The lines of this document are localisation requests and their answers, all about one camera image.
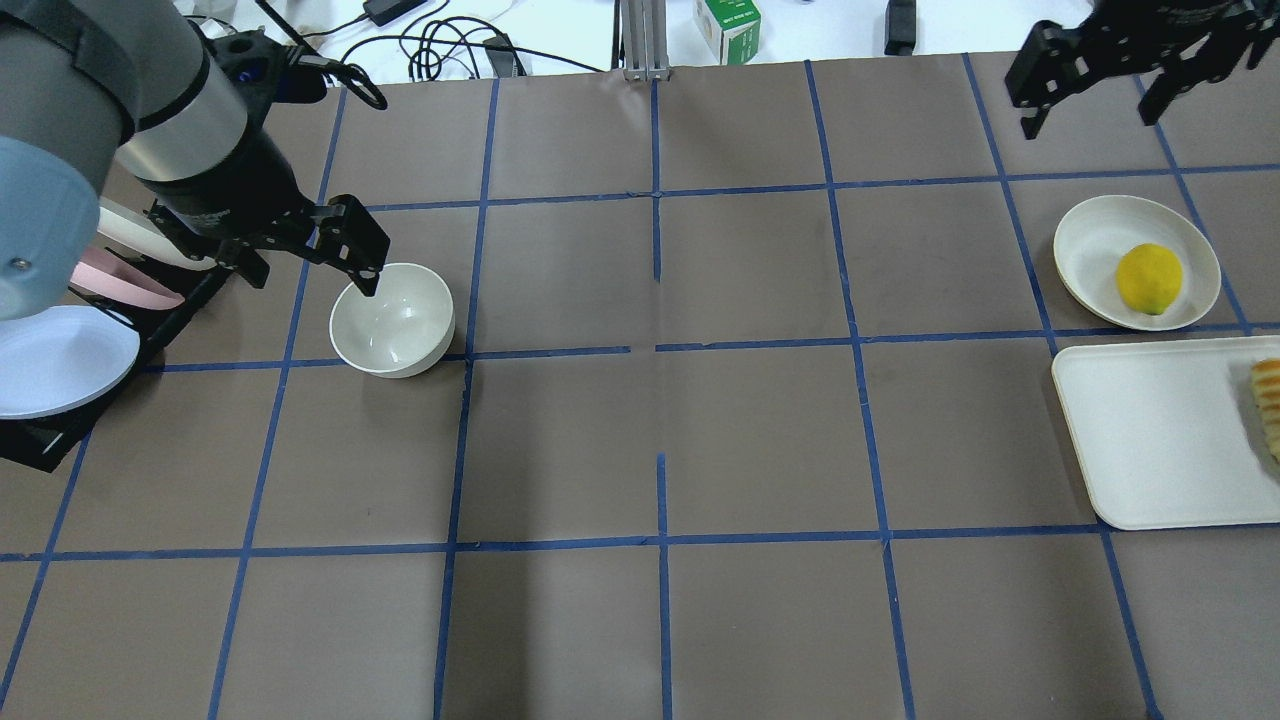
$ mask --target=white tray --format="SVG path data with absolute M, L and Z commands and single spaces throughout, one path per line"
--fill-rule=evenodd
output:
M 1070 347 L 1053 360 L 1084 484 L 1125 530 L 1280 521 L 1249 366 L 1280 337 Z

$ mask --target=dish rack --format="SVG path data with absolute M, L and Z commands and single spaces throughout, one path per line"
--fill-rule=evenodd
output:
M 99 418 L 124 392 L 133 378 L 138 373 L 147 372 L 156 356 L 182 333 L 196 313 L 221 290 L 233 273 L 233 270 L 218 265 L 209 270 L 187 270 L 146 256 L 120 258 L 160 284 L 182 295 L 183 302 L 172 310 L 143 310 L 70 288 L 81 300 L 137 332 L 138 356 L 124 379 L 91 402 L 45 418 L 0 420 L 0 457 L 46 473 L 54 471 L 67 457 L 67 454 L 93 429 Z

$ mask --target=black device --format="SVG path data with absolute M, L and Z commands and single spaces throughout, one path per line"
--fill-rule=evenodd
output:
M 426 0 L 365 0 L 365 14 L 375 26 L 383 27 L 424 3 Z
M 529 74 L 512 47 L 511 36 L 504 32 L 484 41 L 484 51 L 485 55 L 489 55 L 494 77 L 525 77 Z
M 1108 77 L 1164 70 L 1138 104 L 1152 126 L 1179 95 L 1226 79 L 1251 46 L 1247 67 L 1257 68 L 1277 20 L 1280 0 L 1098 0 L 1080 27 L 1036 23 L 1005 86 L 1032 140 L 1066 97 Z
M 888 0 L 884 8 L 884 54 L 910 55 L 915 50 L 915 0 Z

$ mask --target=table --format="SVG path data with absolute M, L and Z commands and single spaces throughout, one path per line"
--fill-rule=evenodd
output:
M 1100 524 L 1048 368 L 1280 328 L 1276 61 L 1157 128 L 1112 79 L 1027 142 L 1009 60 L 273 110 L 306 192 L 449 283 L 451 355 L 343 366 L 344 278 L 276 259 L 59 474 L 4 466 L 4 711 L 1272 716 L 1280 529 Z M 1057 219 L 1117 192 L 1215 242 L 1201 324 L 1107 327 L 1057 281 Z

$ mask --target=grid square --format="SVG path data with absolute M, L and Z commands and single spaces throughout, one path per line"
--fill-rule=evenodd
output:
M 1041 328 L 998 184 L 842 190 L 838 202 L 863 337 Z
M 1005 73 L 1014 53 L 973 55 L 973 70 L 1005 172 L 1073 173 L 1167 168 L 1156 132 L 1142 124 L 1132 77 L 1108 78 L 1056 105 L 1039 137 L 1027 140 L 1009 100 Z
M 813 64 L 837 182 L 993 176 L 959 55 Z
M 339 91 L 330 90 L 324 100 L 310 105 L 276 102 L 271 105 L 264 126 L 293 167 L 302 195 L 321 202 L 326 200 L 319 195 L 320 183 L 324 181 L 324 167 L 329 160 L 329 141 L 333 140 L 333 123 L 338 114 L 338 96 Z M 355 97 L 348 100 L 357 102 Z
M 460 539 L 653 534 L 652 356 L 476 364 Z
M 621 70 L 525 77 L 503 79 L 498 96 L 490 197 L 653 187 L 649 83 Z
M 77 450 L 52 473 L 0 460 L 0 555 L 45 551 Z
M 365 205 L 480 197 L 492 83 L 388 85 L 387 110 L 348 97 L 329 195 Z
M 820 183 L 804 65 L 680 68 L 658 86 L 662 190 Z
M 417 263 L 440 275 L 453 295 L 454 332 L 449 352 L 462 352 L 467 342 L 471 311 L 471 265 L 475 259 L 476 215 L 474 208 L 397 210 L 376 213 L 374 219 L 392 238 L 388 263 Z M 329 313 L 338 295 L 349 284 L 344 273 L 312 265 L 293 340 L 293 357 L 335 357 L 329 341 Z
M 658 551 L 458 555 L 445 719 L 662 716 Z
M 278 383 L 275 370 L 134 378 L 93 430 L 58 550 L 239 547 Z
M 255 543 L 443 542 L 461 363 L 394 383 L 347 366 L 289 373 Z
M 218 717 L 430 717 L 442 555 L 256 557 Z
M 1155 76 L 1143 79 L 1151 87 Z M 1249 165 L 1280 163 L 1276 118 L 1280 60 L 1271 54 L 1254 70 L 1240 63 L 1225 81 L 1202 83 L 1179 96 L 1160 118 L 1160 126 L 1184 168 Z
M 877 527 L 849 347 L 660 357 L 672 533 Z
M 27 614 L 37 570 L 40 562 L 0 562 L 0 657 L 5 662 Z
M 1111 537 L 1165 716 L 1268 716 L 1280 703 L 1280 532 Z
M 1093 523 L 1043 340 L 868 345 L 895 528 Z
M 490 208 L 476 350 L 653 342 L 649 200 Z
M 54 562 L 6 717 L 204 717 L 236 560 Z
M 1280 173 L 1187 176 L 1204 229 L 1251 323 L 1280 322 Z
M 662 340 L 849 337 L 826 193 L 662 202 Z
M 920 720 L 1146 717 L 1094 536 L 896 541 Z
M 877 542 L 673 546 L 671 643 L 682 720 L 904 714 Z
M 271 264 L 266 287 L 257 290 L 233 275 L 201 307 L 156 364 L 246 363 L 279 360 L 289 336 L 302 260 L 284 252 L 265 255 Z
M 1036 265 L 1041 295 L 1055 329 L 1111 327 L 1071 297 L 1057 273 L 1053 234 L 1057 232 L 1057 223 L 1071 208 L 1100 195 L 1134 195 L 1155 200 L 1181 217 L 1190 218 L 1172 176 L 1016 182 L 1012 184 L 1012 193 L 1027 247 Z M 1217 302 L 1198 324 L 1234 322 L 1231 304 L 1220 293 Z

